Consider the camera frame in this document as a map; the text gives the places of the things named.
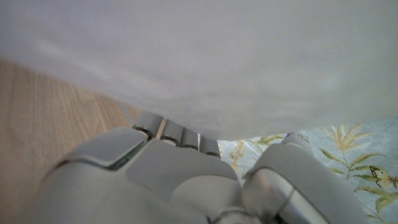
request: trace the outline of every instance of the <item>leaf print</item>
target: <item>leaf print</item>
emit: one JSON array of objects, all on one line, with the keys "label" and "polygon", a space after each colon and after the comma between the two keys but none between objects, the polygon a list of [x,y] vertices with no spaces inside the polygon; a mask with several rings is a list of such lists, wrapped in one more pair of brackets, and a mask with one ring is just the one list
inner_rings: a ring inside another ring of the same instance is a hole
[{"label": "leaf print", "polygon": [[343,164],[344,166],[346,166],[346,164],[341,160],[336,158],[334,155],[332,155],[330,152],[326,151],[326,149],[324,148],[319,148],[319,150],[321,150],[321,152],[329,159],[333,159],[334,161],[337,161],[341,164]]},{"label": "leaf print", "polygon": [[355,174],[355,175],[353,175],[353,177],[360,177],[362,179],[365,179],[365,180],[368,180],[368,181],[372,181],[372,182],[377,181],[377,177],[373,177],[371,175]]},{"label": "leaf print", "polygon": [[263,136],[261,137],[260,140],[258,140],[256,143],[257,144],[262,144],[262,145],[266,145],[269,146],[274,140],[276,139],[283,139],[284,137],[281,135],[274,135],[274,136]]},{"label": "leaf print", "polygon": [[237,152],[237,155],[240,156],[240,157],[243,157],[244,156],[244,151]]},{"label": "leaf print", "polygon": [[238,144],[235,146],[236,153],[234,154],[233,151],[230,152],[230,156],[232,158],[232,164],[231,167],[235,171],[236,174],[238,174],[238,158],[244,156],[244,151],[246,150],[244,148],[244,141],[239,140]]},{"label": "leaf print", "polygon": [[354,144],[356,140],[365,138],[373,134],[373,133],[357,134],[357,132],[362,128],[362,126],[363,123],[354,125],[353,128],[351,128],[351,130],[347,132],[347,134],[345,134],[346,125],[344,124],[339,125],[337,129],[333,125],[330,125],[329,128],[331,129],[331,132],[328,131],[326,128],[321,128],[321,130],[329,137],[331,137],[332,140],[334,140],[336,147],[340,151],[345,152],[352,149],[357,149],[359,147],[366,147],[371,144],[371,142]]},{"label": "leaf print", "polygon": [[326,128],[321,127],[321,130],[327,134],[330,138],[332,138],[333,140],[335,140],[335,137],[333,136],[333,134],[331,132],[329,132]]},{"label": "leaf print", "polygon": [[355,166],[356,164],[358,164],[358,163],[360,163],[360,162],[364,161],[365,159],[368,159],[368,158],[370,158],[370,157],[372,157],[372,156],[385,156],[385,155],[383,155],[383,154],[381,154],[381,153],[378,153],[378,152],[360,155],[358,158],[356,158],[356,159],[353,161],[353,163],[351,163],[351,165],[349,166],[349,168],[352,168],[352,167]]},{"label": "leaf print", "polygon": [[359,187],[355,188],[354,192],[357,192],[359,190],[364,190],[369,193],[380,195],[383,197],[395,197],[394,194],[390,194],[388,191],[383,190],[381,188],[375,188],[375,187],[369,187],[369,186],[359,186]]},{"label": "leaf print", "polygon": [[378,217],[375,217],[374,215],[366,215],[368,218],[378,218]]},{"label": "leaf print", "polygon": [[379,197],[375,203],[376,203],[376,211],[379,213],[380,210],[385,207],[386,205],[391,204],[395,199],[392,197]]},{"label": "leaf print", "polygon": [[334,167],[329,168],[329,169],[330,169],[331,171],[337,173],[337,174],[346,174],[346,173],[344,173],[343,171],[341,171],[341,170],[339,170],[339,169],[337,169],[337,168],[334,168]]},{"label": "leaf print", "polygon": [[349,171],[354,171],[354,170],[368,170],[369,166],[365,165],[365,166],[357,166],[357,167],[352,167]]}]

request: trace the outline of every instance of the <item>light blue fabric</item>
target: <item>light blue fabric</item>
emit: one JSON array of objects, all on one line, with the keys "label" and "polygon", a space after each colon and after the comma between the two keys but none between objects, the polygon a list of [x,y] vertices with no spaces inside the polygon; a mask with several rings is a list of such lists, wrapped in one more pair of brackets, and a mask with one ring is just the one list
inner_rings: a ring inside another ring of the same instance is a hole
[{"label": "light blue fabric", "polygon": [[[351,144],[338,146],[332,137],[335,133],[335,139],[338,138],[339,132],[340,140],[345,135],[352,137]],[[305,134],[313,147],[314,156],[333,169],[342,181],[348,182],[363,205],[369,223],[398,223],[398,190],[394,186],[398,184],[398,118],[313,128],[306,130]],[[281,142],[283,136],[260,143],[259,140],[267,138],[218,141],[221,159],[233,167],[235,164],[241,179],[267,145]]]}]

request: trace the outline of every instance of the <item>patterned fabric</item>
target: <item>patterned fabric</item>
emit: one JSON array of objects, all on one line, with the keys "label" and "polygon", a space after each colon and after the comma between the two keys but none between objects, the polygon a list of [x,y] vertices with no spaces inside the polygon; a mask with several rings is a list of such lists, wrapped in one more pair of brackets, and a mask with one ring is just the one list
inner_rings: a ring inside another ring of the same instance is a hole
[{"label": "patterned fabric", "polygon": [[[369,223],[398,223],[398,118],[330,125],[304,133],[315,157],[349,184]],[[261,153],[284,136],[218,141],[221,159],[242,180]]]}]

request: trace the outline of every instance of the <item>wooden surface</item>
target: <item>wooden surface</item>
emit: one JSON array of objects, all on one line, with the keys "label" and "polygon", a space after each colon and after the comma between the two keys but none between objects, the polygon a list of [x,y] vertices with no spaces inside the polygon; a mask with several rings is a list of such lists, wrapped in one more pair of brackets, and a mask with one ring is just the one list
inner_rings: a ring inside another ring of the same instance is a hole
[{"label": "wooden surface", "polygon": [[64,154],[119,126],[130,125],[118,101],[0,60],[0,223]]}]

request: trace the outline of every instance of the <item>white fabric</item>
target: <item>white fabric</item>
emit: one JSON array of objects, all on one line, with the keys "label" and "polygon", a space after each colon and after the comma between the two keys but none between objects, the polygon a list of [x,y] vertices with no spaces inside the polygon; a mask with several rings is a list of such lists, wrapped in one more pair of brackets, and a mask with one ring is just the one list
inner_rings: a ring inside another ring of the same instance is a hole
[{"label": "white fabric", "polygon": [[0,57],[212,138],[397,115],[395,0],[9,0],[0,27]]}]

